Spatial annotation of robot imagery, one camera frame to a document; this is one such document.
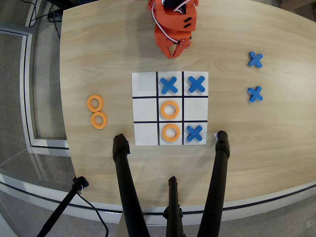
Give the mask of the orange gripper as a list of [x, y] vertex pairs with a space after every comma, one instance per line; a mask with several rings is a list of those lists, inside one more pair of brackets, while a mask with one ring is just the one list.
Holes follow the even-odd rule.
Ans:
[[[155, 26], [155, 38], [158, 47], [168, 59], [177, 58], [192, 44], [191, 32], [176, 31], [165, 27], [161, 29], [158, 25]], [[174, 44], [177, 46], [171, 55], [170, 48]]]

